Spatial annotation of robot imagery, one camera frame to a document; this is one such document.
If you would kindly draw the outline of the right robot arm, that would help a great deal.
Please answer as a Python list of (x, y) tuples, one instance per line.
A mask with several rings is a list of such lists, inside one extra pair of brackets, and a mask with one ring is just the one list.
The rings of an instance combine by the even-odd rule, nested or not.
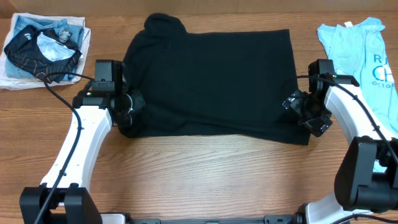
[(283, 103), (299, 125), (320, 137), (334, 116), (349, 148), (338, 169), (334, 191), (303, 204), (284, 223), (349, 223), (360, 217), (390, 223), (381, 213), (397, 210), (397, 137), (367, 105), (351, 75), (335, 73), (332, 60), (308, 66), (309, 91), (297, 90)]

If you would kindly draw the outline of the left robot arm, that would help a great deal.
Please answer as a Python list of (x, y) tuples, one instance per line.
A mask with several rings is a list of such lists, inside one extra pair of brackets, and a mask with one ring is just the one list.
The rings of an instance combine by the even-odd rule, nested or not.
[(131, 127), (145, 107), (141, 93), (126, 83), (126, 65), (97, 60), (73, 102), (72, 121), (51, 169), (37, 187), (26, 187), (19, 199), (24, 223), (121, 223), (128, 213), (100, 213), (90, 196), (93, 168), (100, 147), (114, 124)]

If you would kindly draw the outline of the black t-shirt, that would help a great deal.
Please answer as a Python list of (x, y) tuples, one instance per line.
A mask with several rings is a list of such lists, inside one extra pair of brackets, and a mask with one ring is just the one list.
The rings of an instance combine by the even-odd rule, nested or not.
[(145, 107), (128, 138), (243, 134), (306, 145), (310, 133), (283, 102), (298, 89), (287, 29), (187, 32), (176, 17), (152, 14), (123, 60)]

